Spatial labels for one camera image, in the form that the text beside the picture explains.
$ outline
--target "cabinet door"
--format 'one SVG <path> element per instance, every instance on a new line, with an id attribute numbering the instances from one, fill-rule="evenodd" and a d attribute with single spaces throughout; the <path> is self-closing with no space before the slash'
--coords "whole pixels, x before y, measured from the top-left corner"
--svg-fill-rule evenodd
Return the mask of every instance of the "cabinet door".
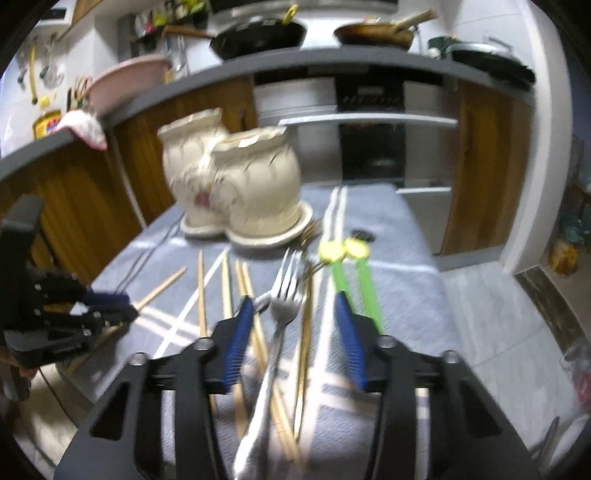
<path id="1" fill-rule="evenodd" d="M 141 228 L 109 153 L 76 141 L 39 158 L 0 183 L 0 218 L 22 194 L 45 200 L 41 227 L 64 270 L 86 284 Z M 33 245 L 39 267 L 55 265 L 43 241 Z"/>
<path id="2" fill-rule="evenodd" d="M 103 0 L 76 0 L 74 13 L 72 14 L 72 25 L 80 21 L 90 10 Z"/>
<path id="3" fill-rule="evenodd" d="M 158 129 L 208 108 L 222 108 L 230 133 L 256 127 L 252 80 L 240 77 L 216 83 L 156 105 L 114 128 L 125 171 L 146 222 L 153 222 L 174 199 L 164 180 Z"/>
<path id="4" fill-rule="evenodd" d="M 460 151 L 442 255 L 506 242 L 527 166 L 531 109 L 496 91 L 460 85 Z"/>

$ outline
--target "frying pan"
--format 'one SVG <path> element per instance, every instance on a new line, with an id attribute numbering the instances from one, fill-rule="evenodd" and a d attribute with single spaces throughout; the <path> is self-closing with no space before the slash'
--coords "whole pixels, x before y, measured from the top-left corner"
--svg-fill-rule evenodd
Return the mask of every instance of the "frying pan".
<path id="1" fill-rule="evenodd" d="M 335 37 L 343 45 L 392 46 L 408 50 L 413 43 L 414 34 L 409 30 L 418 24 L 438 18 L 435 10 L 393 24 L 377 20 L 343 25 L 335 30 Z"/>
<path id="2" fill-rule="evenodd" d="M 166 27 L 164 34 L 209 38 L 209 47 L 217 56 L 222 60 L 229 60 L 277 48 L 299 47 L 306 36 L 306 28 L 291 21 L 297 10 L 298 6 L 292 5 L 282 19 L 253 17 L 219 35 L 186 27 Z"/>
<path id="3" fill-rule="evenodd" d="M 428 46 L 434 56 L 455 60 L 484 70 L 491 77 L 517 88 L 528 90 L 535 84 L 535 73 L 513 55 L 513 47 L 495 37 L 485 43 L 459 41 L 454 37 L 435 37 Z"/>

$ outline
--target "gray tablecloth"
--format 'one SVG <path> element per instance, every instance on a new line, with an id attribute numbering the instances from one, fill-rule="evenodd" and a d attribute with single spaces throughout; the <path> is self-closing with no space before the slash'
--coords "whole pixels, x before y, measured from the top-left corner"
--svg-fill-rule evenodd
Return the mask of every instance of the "gray tablecloth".
<path id="1" fill-rule="evenodd" d="M 363 228 L 376 235 L 371 245 L 369 265 L 384 312 L 386 333 L 403 341 L 410 348 L 432 355 L 445 349 L 462 351 L 460 336 L 444 292 L 440 273 L 432 262 L 413 216 L 388 184 L 342 187 L 305 187 L 302 198 L 314 208 L 315 217 L 323 220 L 325 239 L 342 239 L 353 228 Z M 154 252 L 146 266 L 126 289 L 133 301 L 141 300 L 179 268 L 187 273 L 166 292 L 157 297 L 141 313 L 140 318 L 124 336 L 119 336 L 99 349 L 89 361 L 73 374 L 72 383 L 89 399 L 96 401 L 116 377 L 127 357 L 134 352 L 151 356 L 176 353 L 197 337 L 196 258 L 204 250 L 206 270 L 207 322 L 213 326 L 222 318 L 220 295 L 220 254 L 228 250 L 233 273 L 235 259 L 247 260 L 256 294 L 271 288 L 282 257 L 282 250 L 246 252 L 230 247 L 225 239 L 200 241 L 186 239 L 178 231 L 182 212 L 172 207 L 140 234 L 95 281 L 95 288 L 113 289 L 139 255 L 147 255 L 154 245 L 166 239 Z M 318 240 L 310 247 L 315 253 Z M 345 262 L 345 270 L 353 291 L 356 284 L 354 265 Z M 313 343 L 310 356 L 310 383 L 300 448 L 309 479 L 361 479 L 368 460 L 374 430 L 376 397 L 351 390 L 346 379 L 345 356 L 333 319 L 335 291 L 328 270 L 315 276 L 317 301 L 313 321 Z M 234 282 L 235 306 L 238 291 Z M 356 302 L 361 305 L 357 296 Z M 263 315 L 269 339 L 273 322 Z M 300 322 L 289 325 L 282 356 L 279 383 L 290 409 L 294 403 L 297 344 Z M 242 369 L 245 392 L 252 405 L 258 383 L 253 359 L 247 356 Z M 229 471 L 238 447 L 233 423 L 233 404 L 229 395 L 218 399 L 216 428 L 220 446 Z M 421 398 L 418 416 L 428 417 L 426 399 Z M 163 435 L 166 455 L 174 458 L 174 439 L 170 435 L 172 419 L 166 407 Z M 302 478 L 297 468 L 280 454 L 273 438 L 273 478 Z"/>

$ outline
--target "wok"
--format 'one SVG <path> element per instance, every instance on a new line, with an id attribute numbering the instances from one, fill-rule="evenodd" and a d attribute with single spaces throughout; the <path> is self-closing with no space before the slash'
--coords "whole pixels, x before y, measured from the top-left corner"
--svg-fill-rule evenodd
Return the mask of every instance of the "wok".
<path id="1" fill-rule="evenodd" d="M 291 21 L 297 10 L 298 6 L 292 5 L 281 19 L 253 17 L 219 35 L 186 27 L 166 27 L 164 34 L 209 38 L 209 46 L 216 55 L 222 60 L 229 60 L 277 48 L 299 47 L 306 36 L 306 28 Z"/>
<path id="2" fill-rule="evenodd" d="M 414 39 L 409 28 L 435 18 L 438 18 L 437 12 L 430 9 L 395 24 L 381 22 L 379 19 L 366 20 L 337 28 L 335 37 L 343 45 L 393 46 L 408 50 Z"/>

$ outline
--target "pink cloth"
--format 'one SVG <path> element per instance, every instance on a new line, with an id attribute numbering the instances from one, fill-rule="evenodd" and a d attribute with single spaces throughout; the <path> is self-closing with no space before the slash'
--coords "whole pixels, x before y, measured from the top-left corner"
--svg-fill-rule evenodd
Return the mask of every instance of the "pink cloth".
<path id="1" fill-rule="evenodd" d="M 99 121 L 87 112 L 72 110 L 64 115 L 56 130 L 69 128 L 86 145 L 95 150 L 105 151 L 107 139 Z"/>

